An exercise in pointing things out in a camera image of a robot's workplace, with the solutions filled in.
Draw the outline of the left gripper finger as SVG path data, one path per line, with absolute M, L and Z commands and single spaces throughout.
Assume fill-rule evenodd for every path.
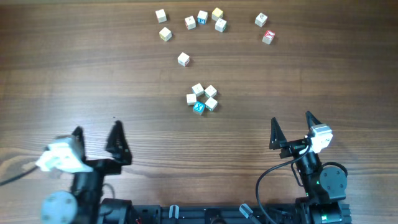
M 86 161 L 86 154 L 85 154 L 85 139 L 83 135 L 83 128 L 81 126 L 77 126 L 72 135 L 76 137 L 78 141 L 78 145 L 81 147 L 81 159 L 83 162 Z
M 108 136 L 105 150 L 123 166 L 132 164 L 132 154 L 124 134 L 123 123 L 117 120 Z

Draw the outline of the plain wooden block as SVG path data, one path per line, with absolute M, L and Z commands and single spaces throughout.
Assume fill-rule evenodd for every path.
M 193 106 L 197 102 L 197 96 L 194 93 L 187 94 L 186 95 L 186 100 L 187 100 L 187 105 L 188 106 Z

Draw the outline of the wooden block green picture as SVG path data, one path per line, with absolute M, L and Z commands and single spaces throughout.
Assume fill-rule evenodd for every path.
M 217 89 L 210 85 L 205 89 L 205 96 L 208 98 L 214 98 L 217 94 Z

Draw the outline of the wooden block blue Y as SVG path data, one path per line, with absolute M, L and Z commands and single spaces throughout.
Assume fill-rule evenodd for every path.
M 196 97 L 201 96 L 204 94 L 204 88 L 200 83 L 197 83 L 196 85 L 192 86 L 192 93 L 194 93 Z

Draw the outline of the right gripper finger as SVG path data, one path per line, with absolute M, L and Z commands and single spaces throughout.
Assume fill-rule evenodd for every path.
M 281 149 L 287 145 L 287 139 L 285 138 L 283 131 L 281 130 L 278 121 L 275 117 L 271 119 L 271 136 L 269 149 L 276 150 Z
M 305 113 L 306 116 L 306 120 L 307 120 L 307 125 L 308 128 L 310 129 L 312 126 L 316 126 L 321 124 L 322 122 L 320 122 L 310 111 L 307 111 Z

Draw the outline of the blue X wooden block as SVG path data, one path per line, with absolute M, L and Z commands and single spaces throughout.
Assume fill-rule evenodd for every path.
M 203 103 L 197 101 L 197 102 L 193 105 L 193 112 L 194 112 L 195 114 L 202 115 L 203 112 L 204 112 L 204 110 L 205 110 L 205 108 L 206 108 L 205 104 L 203 104 Z

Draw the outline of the wooden block teal side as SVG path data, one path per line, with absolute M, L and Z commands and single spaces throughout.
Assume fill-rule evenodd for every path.
M 213 111 L 213 110 L 217 107 L 217 105 L 218 105 L 218 102 L 217 102 L 214 98 L 212 98 L 212 97 L 209 97 L 209 98 L 206 100 L 206 102 L 205 102 L 206 108 L 207 108 L 208 110 L 210 110 L 210 111 Z

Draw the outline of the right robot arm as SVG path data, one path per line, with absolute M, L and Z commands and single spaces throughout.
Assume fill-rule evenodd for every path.
M 322 163 L 319 153 L 329 146 L 333 134 L 331 128 L 321 123 L 307 111 L 305 113 L 308 134 L 299 140 L 286 140 L 277 120 L 271 119 L 269 147 L 280 150 L 280 157 L 292 157 L 291 164 L 296 181 L 304 188 L 305 197 L 288 205 L 271 205 L 277 223 L 351 223 L 351 212 L 346 198 L 347 169 L 337 162 Z

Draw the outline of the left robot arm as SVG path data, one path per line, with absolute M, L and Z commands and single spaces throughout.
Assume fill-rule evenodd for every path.
M 121 121 L 116 121 L 106 142 L 109 159 L 88 160 L 83 128 L 58 136 L 36 162 L 40 170 L 58 169 L 73 175 L 69 191 L 49 195 L 42 204 L 44 223 L 134 223 L 136 214 L 129 200 L 103 198 L 104 179 L 119 175 L 132 163 L 132 154 Z

